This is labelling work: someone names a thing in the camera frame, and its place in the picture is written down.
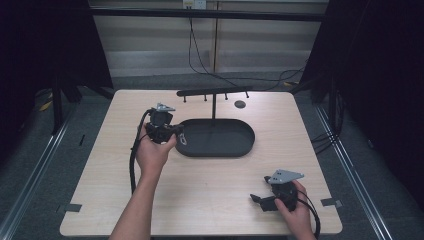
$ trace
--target wire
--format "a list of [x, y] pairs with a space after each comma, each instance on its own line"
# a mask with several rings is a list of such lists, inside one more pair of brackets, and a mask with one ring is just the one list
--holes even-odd
[[309, 205], [309, 203], [308, 202], [305, 202], [305, 201], [303, 201], [303, 200], [301, 200], [301, 199], [299, 199], [299, 198], [297, 198], [297, 201], [299, 201], [299, 202], [301, 202], [302, 204], [304, 204], [306, 207], [308, 207], [309, 208], [309, 210], [312, 212], [312, 214], [314, 215], [314, 219], [315, 219], [315, 233], [314, 233], [314, 236], [315, 236], [315, 238], [316, 239], [318, 239], [319, 238], [319, 235], [320, 235], [320, 232], [321, 232], [321, 221], [320, 221], [320, 219], [319, 219], [319, 216], [318, 216], [318, 212], [317, 212], [317, 210], [315, 209], [315, 206], [314, 206], [314, 204], [312, 203], [312, 201], [311, 201], [311, 199], [306, 195], [306, 193], [304, 193], [304, 192], [302, 192], [302, 191], [299, 191], [299, 190], [297, 190], [298, 192], [300, 192], [301, 194], [303, 194], [305, 197], [306, 197], [306, 199], [308, 200], [308, 202], [310, 203], [310, 205]]
[[[254, 81], [268, 81], [268, 82], [276, 82], [276, 84], [274, 84], [273, 86], [271, 86], [271, 87], [269, 87], [269, 88], [261, 89], [261, 90], [252, 90], [252, 91], [269, 91], [269, 90], [272, 90], [272, 89], [274, 89], [274, 88], [278, 87], [282, 81], [284, 81], [284, 80], [288, 80], [288, 79], [290, 79], [290, 78], [292, 78], [292, 77], [296, 76], [298, 73], [303, 72], [303, 70], [304, 70], [304, 68], [305, 68], [305, 66], [304, 66], [304, 67], [302, 67], [302, 68], [300, 68], [300, 69], [294, 69], [294, 70], [286, 70], [286, 71], [283, 71], [283, 72], [280, 74], [280, 76], [279, 76], [279, 78], [278, 78], [278, 79], [247, 78], [247, 77], [226, 77], [226, 78], [225, 78], [225, 77], [219, 76], [219, 75], [217, 75], [217, 74], [210, 73], [210, 72], [208, 72], [208, 70], [205, 68], [205, 66], [204, 66], [204, 64], [203, 64], [203, 62], [202, 62], [202, 59], [201, 59], [201, 57], [200, 57], [200, 53], [199, 53], [199, 48], [198, 48], [198, 45], [197, 45], [196, 36], [195, 36], [195, 34], [194, 34], [194, 30], [193, 30], [193, 20], [192, 20], [192, 18], [189, 18], [189, 22], [190, 22], [189, 65], [190, 65], [190, 68], [191, 68], [194, 72], [196, 72], [196, 73], [198, 73], [198, 74], [202, 74], [202, 75], [209, 75], [209, 76], [212, 76], [212, 77], [214, 77], [214, 78], [217, 78], [217, 79], [220, 79], [220, 80], [224, 80], [225, 82], [227, 82], [227, 83], [229, 83], [229, 84], [231, 84], [232, 86], [235, 86], [235, 87], [238, 87], [238, 85], [237, 85], [237, 84], [235, 84], [235, 83], [233, 83], [233, 82], [231, 82], [230, 80], [254, 80]], [[198, 59], [199, 59], [200, 65], [202, 66], [202, 69], [203, 69], [203, 71], [204, 71], [204, 72], [199, 72], [199, 71], [198, 71], [198, 70], [196, 70], [196, 69], [193, 67], [193, 65], [191, 64], [191, 48], [192, 48], [192, 43], [194, 43], [194, 45], [195, 45], [196, 52], [197, 52], [197, 57], [198, 57]], [[288, 76], [288, 77], [285, 77], [285, 78], [283, 78], [283, 77], [282, 77], [284, 74], [286, 74], [286, 73], [288, 73], [288, 72], [293, 72], [293, 71], [294, 71], [294, 74], [292, 74], [292, 75], [290, 75], [290, 76]]]
[[135, 184], [135, 169], [134, 169], [134, 163], [135, 163], [135, 155], [138, 150], [138, 146], [140, 145], [141, 140], [148, 135], [146, 133], [140, 138], [141, 128], [144, 124], [144, 119], [146, 118], [147, 114], [150, 114], [152, 112], [152, 109], [147, 110], [144, 112], [143, 116], [141, 117], [140, 124], [137, 127], [137, 135], [134, 140], [133, 147], [131, 148], [131, 155], [130, 155], [130, 161], [129, 161], [129, 171], [130, 171], [130, 181], [131, 181], [131, 194], [134, 193], [134, 190], [136, 188]]

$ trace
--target metal rod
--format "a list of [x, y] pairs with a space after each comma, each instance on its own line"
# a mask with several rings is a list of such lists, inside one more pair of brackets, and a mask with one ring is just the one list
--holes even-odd
[[90, 7], [90, 8], [57, 8], [33, 7], [30, 11], [43, 14], [82, 14], [93, 16], [129, 16], [129, 17], [177, 17], [177, 18], [216, 18], [216, 19], [251, 19], [279, 20], [301, 22], [323, 22], [328, 17], [324, 14], [311, 13], [277, 13], [225, 10], [196, 10], [196, 9], [144, 9], [128, 7]]

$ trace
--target black oval tray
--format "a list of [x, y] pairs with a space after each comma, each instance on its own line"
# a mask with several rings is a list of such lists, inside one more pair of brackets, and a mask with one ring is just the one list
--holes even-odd
[[238, 119], [189, 119], [181, 122], [187, 145], [176, 149], [188, 157], [241, 157], [250, 152], [255, 133]]

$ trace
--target wooden table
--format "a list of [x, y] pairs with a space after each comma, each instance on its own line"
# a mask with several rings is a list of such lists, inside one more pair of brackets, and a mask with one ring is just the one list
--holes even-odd
[[[172, 149], [159, 181], [153, 208], [154, 236], [288, 235], [278, 212], [262, 212], [250, 194], [272, 196], [263, 177], [277, 169], [305, 174], [307, 188], [321, 219], [322, 234], [336, 234], [342, 225], [294, 98], [289, 93], [249, 92], [217, 96], [217, 118], [234, 118], [255, 131], [252, 150], [240, 158], [189, 158]], [[209, 118], [212, 97], [188, 97], [176, 91], [120, 90], [110, 105], [60, 232], [65, 236], [107, 236], [130, 195], [128, 162], [143, 113], [158, 102], [176, 108], [171, 124]], [[234, 103], [242, 100], [243, 109]]]

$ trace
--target metal bracket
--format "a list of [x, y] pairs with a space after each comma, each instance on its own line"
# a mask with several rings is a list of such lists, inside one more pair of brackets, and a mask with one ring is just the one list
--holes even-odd
[[303, 178], [305, 175], [297, 172], [290, 172], [283, 169], [278, 169], [268, 180], [270, 184], [284, 184], [293, 180]]

